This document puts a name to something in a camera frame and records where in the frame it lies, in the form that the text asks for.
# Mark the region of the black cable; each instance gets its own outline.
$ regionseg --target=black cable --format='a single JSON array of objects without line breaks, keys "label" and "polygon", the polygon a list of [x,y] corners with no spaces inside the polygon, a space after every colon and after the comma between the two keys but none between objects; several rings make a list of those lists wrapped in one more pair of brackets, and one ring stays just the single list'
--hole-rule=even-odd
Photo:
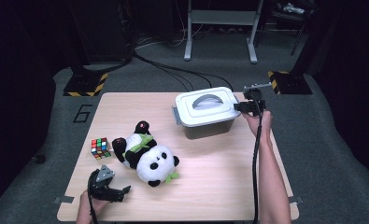
[{"label": "black cable", "polygon": [[94,208],[93,208],[92,195],[91,195],[91,180],[93,179],[93,175],[95,172],[96,171],[93,171],[93,173],[91,174],[91,177],[88,180],[88,200],[89,200],[89,205],[91,207],[91,216],[92,216],[93,224],[98,224],[97,218],[96,218],[96,212],[94,211]]},{"label": "black cable", "polygon": [[171,77],[173,77],[175,80],[177,80],[178,82],[181,83],[181,85],[185,88],[186,91],[189,91],[188,88],[186,87],[186,85],[180,80],[178,79],[177,77],[181,77],[183,80],[187,81],[188,84],[190,84],[192,90],[193,90],[193,85],[190,83],[190,81],[188,79],[186,79],[185,77],[179,75],[179,74],[176,74],[176,73],[173,73],[173,72],[170,72],[164,68],[161,68],[161,67],[158,67],[158,66],[155,66],[161,70],[163,70],[166,74],[170,75]]},{"label": "black cable", "polygon": [[256,101],[256,99],[250,95],[250,98],[255,102],[255,105],[257,107],[257,111],[259,114],[259,126],[257,128],[257,134],[256,134],[256,142],[254,144],[254,153],[253,153],[253,164],[252,164],[252,174],[253,174],[253,195],[254,195],[254,218],[253,223],[258,222],[258,216],[259,216],[259,202],[258,202],[258,189],[257,189],[257,155],[258,155],[258,149],[260,145],[260,138],[261,138],[261,131],[262,131],[262,123],[263,123],[263,111],[260,110],[260,107]]},{"label": "black cable", "polygon": [[165,68],[165,69],[171,69],[171,70],[175,70],[175,71],[179,71],[179,72],[184,72],[184,73],[189,73],[189,74],[198,76],[198,77],[204,79],[205,81],[207,81],[207,83],[209,84],[209,87],[210,88],[212,88],[211,82],[207,78],[205,78],[204,76],[219,78],[219,79],[223,80],[225,83],[228,84],[228,86],[230,87],[231,91],[234,91],[234,88],[231,85],[231,83],[228,80],[226,80],[225,78],[223,78],[223,77],[219,77],[219,76],[215,76],[215,75],[210,75],[210,74],[206,74],[206,73],[193,72],[193,71],[186,70],[186,69],[172,67],[172,66],[169,66],[169,65],[166,65],[166,64],[163,64],[163,63],[156,63],[154,61],[151,61],[151,60],[148,60],[148,59],[143,58],[142,56],[138,55],[136,52],[134,52],[134,55],[133,56],[135,58],[137,58],[137,59],[145,62],[145,63],[150,63],[150,64],[152,64],[154,66],[157,66],[157,67],[162,67],[162,68]]}]

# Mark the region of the panda face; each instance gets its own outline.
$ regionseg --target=panda face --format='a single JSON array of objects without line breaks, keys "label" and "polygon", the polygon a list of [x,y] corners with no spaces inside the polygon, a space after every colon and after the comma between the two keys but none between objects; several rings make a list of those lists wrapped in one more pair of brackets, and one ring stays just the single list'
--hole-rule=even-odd
[{"label": "panda face", "polygon": [[175,171],[175,158],[165,146],[156,146],[144,153],[137,165],[137,174],[145,182],[163,182]]}]

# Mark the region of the panda ear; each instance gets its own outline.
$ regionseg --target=panda ear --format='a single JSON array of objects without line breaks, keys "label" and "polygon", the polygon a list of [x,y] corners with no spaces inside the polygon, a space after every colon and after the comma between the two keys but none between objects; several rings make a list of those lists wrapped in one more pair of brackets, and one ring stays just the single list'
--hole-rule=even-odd
[{"label": "panda ear", "polygon": [[149,185],[152,186],[153,188],[159,186],[161,184],[161,180],[150,180],[149,181]]},{"label": "panda ear", "polygon": [[117,156],[120,162],[124,162],[125,159],[122,156],[122,153],[125,152],[126,149],[126,139],[124,138],[116,138],[112,141],[112,148],[114,149],[114,153]]},{"label": "panda ear", "polygon": [[175,159],[175,166],[178,166],[178,164],[180,163],[180,160],[178,159],[177,156],[173,157]]},{"label": "panda ear", "polygon": [[145,120],[141,120],[135,126],[135,133],[149,134],[149,123]]}]

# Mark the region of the person's hand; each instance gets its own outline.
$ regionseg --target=person's hand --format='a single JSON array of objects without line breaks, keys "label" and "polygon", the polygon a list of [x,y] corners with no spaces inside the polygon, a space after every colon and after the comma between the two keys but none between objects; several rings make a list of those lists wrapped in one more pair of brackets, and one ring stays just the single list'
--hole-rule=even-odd
[{"label": "person's hand", "polygon": [[[251,129],[251,132],[254,135],[257,135],[257,129],[260,123],[260,118],[253,117],[248,113],[242,113],[243,118],[246,119],[248,122],[248,126]],[[262,136],[269,137],[269,134],[271,132],[271,125],[272,125],[272,114],[268,110],[263,111],[263,121],[262,121]]]},{"label": "person's hand", "polygon": [[[103,209],[109,203],[110,203],[109,201],[103,201],[103,200],[92,198],[92,206],[94,209],[94,213],[96,214],[97,217],[102,213]],[[91,222],[92,222],[91,205],[89,204],[88,191],[85,190],[82,192],[81,197],[79,198],[77,223],[78,224],[79,223],[88,224]]]}]

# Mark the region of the container handle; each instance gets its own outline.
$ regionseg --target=container handle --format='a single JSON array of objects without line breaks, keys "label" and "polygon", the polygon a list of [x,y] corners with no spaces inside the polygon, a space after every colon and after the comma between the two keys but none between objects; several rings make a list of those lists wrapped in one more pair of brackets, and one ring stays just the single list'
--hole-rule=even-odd
[{"label": "container handle", "polygon": [[206,95],[200,96],[198,99],[194,100],[193,103],[192,103],[192,108],[194,109],[195,107],[197,107],[205,99],[216,99],[216,100],[219,101],[219,103],[223,104],[223,101],[221,100],[221,98],[219,98],[219,96],[213,95],[213,94],[206,94]]}]

